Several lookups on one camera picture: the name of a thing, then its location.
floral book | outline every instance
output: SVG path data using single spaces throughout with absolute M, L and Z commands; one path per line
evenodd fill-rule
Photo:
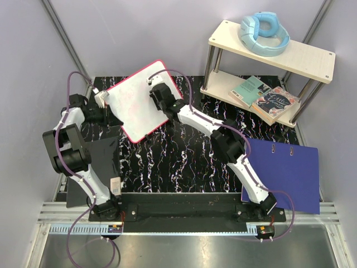
M 297 104 L 298 101 L 299 98 L 291 95 L 281 87 L 276 87 L 266 95 L 258 98 L 252 104 L 252 107 L 264 121 L 272 125 L 280 116 Z

gray wall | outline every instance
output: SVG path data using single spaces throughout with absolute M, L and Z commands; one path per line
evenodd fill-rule
M 355 0 L 335 1 L 313 38 L 312 45 L 336 52 L 335 72 L 331 84 L 321 89 L 298 124 L 307 145 L 319 149 L 323 195 L 336 205 L 357 264 L 356 9 Z M 305 81 L 295 75 L 288 85 L 297 93 Z
M 54 193 L 42 133 L 65 105 L 66 78 L 75 69 L 40 1 L 0 3 L 0 259 L 21 267 L 42 203 Z M 84 91 L 73 78 L 73 92 Z
M 131 75 L 156 59 L 187 75 L 203 75 L 208 38 L 223 19 L 259 11 L 278 14 L 292 39 L 305 36 L 322 0 L 51 0 L 92 76 Z M 233 74 L 284 71 L 223 53 Z

teal book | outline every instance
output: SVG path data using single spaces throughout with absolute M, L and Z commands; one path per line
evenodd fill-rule
M 249 77 L 243 84 L 229 92 L 229 96 L 241 103 L 245 108 L 250 108 L 258 98 L 267 94 L 271 88 L 255 76 Z

headphone ear cup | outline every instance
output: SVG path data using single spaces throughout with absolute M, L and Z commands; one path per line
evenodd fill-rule
M 276 15 L 273 14 L 265 14 L 265 13 L 256 13 L 254 14 L 260 22 L 268 22 L 270 24 L 269 30 L 258 29 L 258 34 L 263 37 L 272 37 L 279 30 L 279 20 Z

whiteboard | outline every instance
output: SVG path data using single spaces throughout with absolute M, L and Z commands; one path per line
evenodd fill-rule
M 147 84 L 149 76 L 162 69 L 166 69 L 164 63 L 157 60 L 107 90 L 109 96 L 105 101 L 113 114 L 124 122 L 122 129 L 132 143 L 140 142 L 168 121 L 149 96 L 152 88 Z M 182 99 L 170 74 L 164 71 L 160 76 L 175 98 Z

